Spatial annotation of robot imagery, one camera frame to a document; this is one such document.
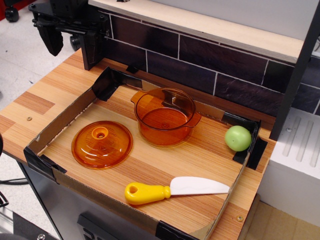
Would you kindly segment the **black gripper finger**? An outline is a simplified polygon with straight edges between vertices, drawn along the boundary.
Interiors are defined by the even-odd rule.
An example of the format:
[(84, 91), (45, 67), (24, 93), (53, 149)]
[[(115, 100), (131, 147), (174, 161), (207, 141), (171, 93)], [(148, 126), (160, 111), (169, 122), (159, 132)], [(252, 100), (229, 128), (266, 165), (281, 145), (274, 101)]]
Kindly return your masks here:
[(49, 53), (57, 56), (64, 46), (61, 32), (53, 25), (37, 25), (37, 29)]
[(88, 31), (81, 36), (81, 51), (84, 67), (94, 67), (103, 58), (103, 37), (95, 31)]

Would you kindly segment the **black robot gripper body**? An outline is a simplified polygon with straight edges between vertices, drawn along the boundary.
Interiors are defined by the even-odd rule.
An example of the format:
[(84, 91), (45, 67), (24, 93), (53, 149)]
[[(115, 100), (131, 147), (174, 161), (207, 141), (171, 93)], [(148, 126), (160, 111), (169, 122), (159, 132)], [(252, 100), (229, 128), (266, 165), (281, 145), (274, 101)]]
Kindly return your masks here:
[(46, 0), (32, 3), (28, 9), (33, 13), (34, 27), (41, 34), (109, 33), (108, 17), (87, 0)]

